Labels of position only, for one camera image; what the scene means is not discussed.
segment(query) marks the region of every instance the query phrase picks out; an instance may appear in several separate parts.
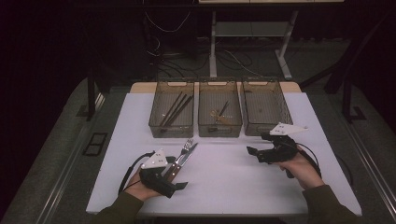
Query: sleeve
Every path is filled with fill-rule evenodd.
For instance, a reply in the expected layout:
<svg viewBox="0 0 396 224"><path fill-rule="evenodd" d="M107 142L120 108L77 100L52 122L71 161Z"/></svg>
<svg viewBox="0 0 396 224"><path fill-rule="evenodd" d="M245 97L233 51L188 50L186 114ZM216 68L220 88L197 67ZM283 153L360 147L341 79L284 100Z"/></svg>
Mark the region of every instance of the sleeve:
<svg viewBox="0 0 396 224"><path fill-rule="evenodd" d="M303 191L308 205L308 224L355 224L358 217L338 202L328 185Z"/></svg>
<svg viewBox="0 0 396 224"><path fill-rule="evenodd" d="M136 214L142 206L142 201L128 193L122 192L111 206L100 211L92 219L91 224L134 223Z"/></svg>

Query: fork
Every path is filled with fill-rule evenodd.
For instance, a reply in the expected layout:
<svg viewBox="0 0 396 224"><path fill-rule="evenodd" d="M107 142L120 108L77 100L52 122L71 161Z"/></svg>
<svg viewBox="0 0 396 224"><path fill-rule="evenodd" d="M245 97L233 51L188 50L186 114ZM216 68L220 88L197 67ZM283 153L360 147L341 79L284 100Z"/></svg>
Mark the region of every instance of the fork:
<svg viewBox="0 0 396 224"><path fill-rule="evenodd" d="M181 149L180 155L177 157L176 159L176 164L178 164L178 162L180 161L180 159L187 153L189 152L191 146L192 146L192 138L189 138L186 142L186 144L184 144L184 147Z"/></svg>

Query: table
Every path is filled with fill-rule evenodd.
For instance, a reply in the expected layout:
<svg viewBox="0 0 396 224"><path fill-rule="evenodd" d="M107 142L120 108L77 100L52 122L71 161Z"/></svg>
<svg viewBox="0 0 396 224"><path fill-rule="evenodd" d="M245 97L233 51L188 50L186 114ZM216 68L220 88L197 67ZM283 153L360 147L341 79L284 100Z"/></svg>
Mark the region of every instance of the table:
<svg viewBox="0 0 396 224"><path fill-rule="evenodd" d="M140 155L162 148L167 156L177 156L184 145L186 139L154 139L151 135L149 113L155 85L135 83L127 94L86 209L88 213L97 213L114 202L127 168ZM315 152L323 179L332 186L340 203L361 215L361 207L306 94L300 92L295 83L282 82L281 87L294 124L308 127L308 131L290 137ZM197 94L194 100L197 105ZM272 144L257 136L245 136L243 129L238 138L201 138L196 125L197 113L194 116L193 139L199 144L174 180L189 184L176 191L171 199L150 199L139 216L283 217L307 214L297 181L286 178L275 165L259 163L246 149L246 146L272 148Z"/></svg>

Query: dark background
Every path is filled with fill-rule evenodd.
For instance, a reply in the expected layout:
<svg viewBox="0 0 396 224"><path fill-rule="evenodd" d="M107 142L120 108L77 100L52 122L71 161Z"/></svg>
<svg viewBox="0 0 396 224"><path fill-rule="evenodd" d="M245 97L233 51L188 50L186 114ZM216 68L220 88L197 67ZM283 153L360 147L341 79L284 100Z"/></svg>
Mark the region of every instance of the dark background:
<svg viewBox="0 0 396 224"><path fill-rule="evenodd" d="M300 11L293 39L344 38L358 46L377 24L392 1L346 1L344 7L306 8ZM184 12L163 18L164 24L180 21ZM269 19L284 16L267 14ZM396 34L396 11L380 25L350 71L360 87L396 132L396 59L392 41ZM87 71L93 68L100 91L114 85L129 85L150 79L146 53L149 34L142 12L89 12L73 3L5 1L0 7L2 144L0 151L0 218L7 211L19 185L28 173L65 102ZM208 35L210 13L194 11L188 26L164 43L177 45L194 56L194 38Z"/></svg>

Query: person's right hand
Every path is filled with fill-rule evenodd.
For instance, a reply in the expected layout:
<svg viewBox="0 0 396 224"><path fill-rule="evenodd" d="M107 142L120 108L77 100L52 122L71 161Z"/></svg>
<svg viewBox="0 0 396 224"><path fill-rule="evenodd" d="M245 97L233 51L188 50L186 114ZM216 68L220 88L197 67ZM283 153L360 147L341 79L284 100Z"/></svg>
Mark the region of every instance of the person's right hand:
<svg viewBox="0 0 396 224"><path fill-rule="evenodd" d="M315 168L300 153L290 161L274 162L274 164L279 165L282 170L288 169L303 189L312 189L325 184Z"/></svg>

